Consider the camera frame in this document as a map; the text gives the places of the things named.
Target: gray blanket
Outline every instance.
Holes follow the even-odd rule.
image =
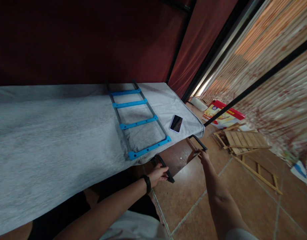
[[[112,85],[130,90],[132,84]],[[74,194],[195,134],[201,121],[165,83],[139,84],[172,142],[130,161],[105,85],[0,87],[0,235],[43,215]],[[139,94],[117,103],[142,100]],[[152,114],[146,105],[119,109],[123,123]],[[169,129],[183,118],[180,133]],[[126,130],[137,152],[165,138],[156,122]]]

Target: curtain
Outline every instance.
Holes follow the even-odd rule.
[[[229,103],[307,40],[307,0],[266,1],[200,99]],[[307,51],[234,106],[289,164],[307,165]]]
[[[0,1],[0,85],[164,82],[187,15],[162,1]]]
[[[197,0],[169,86],[182,98],[237,0]]]

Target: tile grout line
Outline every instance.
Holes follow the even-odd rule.
[[[289,215],[289,213],[287,213],[287,211],[283,208],[283,207],[280,207],[284,213],[297,225],[298,228],[301,229],[301,231],[307,236],[307,233],[302,229],[302,227],[300,227],[297,222]]]
[[[227,168],[227,166],[229,165],[229,163],[231,163],[232,159],[233,159],[233,157],[231,157],[231,158],[229,159],[229,161],[227,162],[227,164],[226,164],[226,165],[223,167],[223,169],[219,172],[219,174],[218,174],[219,177],[221,176],[221,174],[223,173],[223,171]]]
[[[221,176],[222,172],[226,169],[226,167],[229,165],[229,163],[232,161],[232,157],[229,159],[229,161],[227,162],[227,164],[223,167],[223,169],[220,171],[220,173],[218,174],[218,176]],[[203,197],[206,195],[207,190],[205,190],[203,192],[203,194],[199,197],[199,199],[196,201],[196,203],[191,207],[191,209],[189,210],[189,212],[184,216],[184,218],[178,223],[178,225],[176,226],[176,228],[172,231],[171,235],[173,236],[177,230],[181,227],[181,225],[186,221],[186,219],[188,218],[188,216],[192,213],[192,211],[195,209],[195,207],[199,204],[199,202],[203,199]]]
[[[283,183],[284,183],[284,178],[285,178],[285,169],[286,169],[286,167],[284,166],[283,171],[282,171],[282,179],[281,179],[281,189],[280,189],[281,192],[283,190]],[[276,222],[274,224],[275,227],[274,227],[274,232],[273,232],[273,240],[276,240],[276,236],[277,236],[277,232],[278,232],[278,221],[279,221],[279,214],[280,214],[281,198],[282,198],[282,195],[279,196],[277,213],[276,213]]]
[[[252,174],[250,171],[248,171],[244,166],[243,166],[243,168],[244,168],[245,171],[247,171],[247,172],[251,175],[251,177],[252,177],[254,180],[256,180],[256,182],[257,182],[257,183],[262,187],[262,189],[269,195],[269,197],[271,197],[271,198],[275,201],[275,203],[278,204],[277,200],[276,200],[274,197],[271,196],[271,194],[264,188],[264,186],[262,186],[262,185],[260,184],[260,182],[257,180],[257,178],[254,177],[253,174]],[[297,225],[297,227],[300,228],[301,231],[304,232],[304,234],[307,236],[307,233],[297,224],[297,222],[287,213],[287,211],[286,211],[283,207],[281,207],[281,206],[280,206],[280,208],[281,208],[281,209],[288,215],[288,217]]]
[[[152,191],[153,198],[154,198],[154,200],[156,201],[157,206],[158,206],[158,208],[159,208],[159,212],[160,212],[160,214],[161,214],[162,220],[163,220],[163,222],[165,223],[165,226],[166,226],[167,232],[168,232],[168,234],[169,234],[169,236],[170,236],[170,239],[173,240],[172,235],[171,235],[170,230],[169,230],[168,223],[167,223],[167,221],[166,221],[166,219],[165,219],[165,217],[164,217],[164,215],[163,215],[163,212],[162,212],[162,209],[161,209],[160,204],[159,204],[159,202],[158,202],[157,196],[156,196],[156,194],[154,193],[154,190],[153,190],[153,189],[151,189],[151,191]]]
[[[144,174],[147,174],[147,172],[146,172],[146,170],[145,170],[143,164],[141,165],[141,167],[142,167],[143,173],[144,173]],[[170,236],[169,240],[173,240],[173,238],[172,238],[172,236],[171,236],[171,233],[170,233],[170,230],[169,230],[169,226],[168,226],[168,224],[167,224],[166,219],[164,218],[162,209],[161,209],[161,207],[160,207],[159,201],[158,201],[158,199],[157,199],[156,194],[154,193],[153,188],[151,188],[151,191],[152,191],[153,198],[154,198],[154,200],[156,201],[156,204],[157,204],[157,207],[158,207],[158,209],[159,209],[159,212],[160,212],[160,214],[161,214],[162,221],[165,223],[167,232],[168,232],[168,234],[169,234],[169,236]]]
[[[277,169],[279,169],[272,161],[270,158],[268,158],[266,155],[264,155],[261,151],[259,152],[261,153],[262,156],[264,156],[273,166],[275,166]]]
[[[254,179],[254,180],[256,180],[256,182],[262,187],[262,189],[269,195],[269,197],[271,197],[273,200],[274,200],[274,202],[276,203],[276,204],[278,204],[278,202],[277,202],[277,200],[273,197],[273,196],[271,196],[271,194],[264,188],[264,186],[262,186],[261,185],[261,183],[258,181],[258,179],[245,167],[245,166],[242,166],[243,167],[243,169],[247,172],[247,173],[249,173],[250,174],[250,176]]]
[[[207,190],[205,190],[203,192],[203,194],[199,197],[199,199],[196,201],[196,203],[191,207],[191,209],[189,210],[189,212],[184,216],[184,218],[178,223],[178,225],[176,226],[176,228],[172,231],[171,235],[173,236],[177,230],[181,227],[181,225],[186,221],[186,219],[188,218],[188,216],[192,213],[192,211],[195,209],[195,207],[199,204],[199,202],[203,199],[203,197],[206,195]]]
[[[265,156],[262,152],[260,152],[267,160],[269,160],[269,162],[270,163],[272,163],[272,165],[274,165],[277,169],[279,169],[271,160],[270,160],[270,158],[268,158],[267,156]],[[292,181],[292,183],[304,194],[304,195],[306,195],[307,196],[307,193],[306,192],[304,192],[294,181]]]

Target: black wristband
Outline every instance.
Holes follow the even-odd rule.
[[[150,178],[147,175],[141,175],[140,178],[143,178],[146,181],[146,184],[147,184],[147,194],[148,194],[151,191]]]

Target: phone screen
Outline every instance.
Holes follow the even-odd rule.
[[[182,123],[182,117],[174,115],[170,129],[175,132],[180,132],[181,123]]]

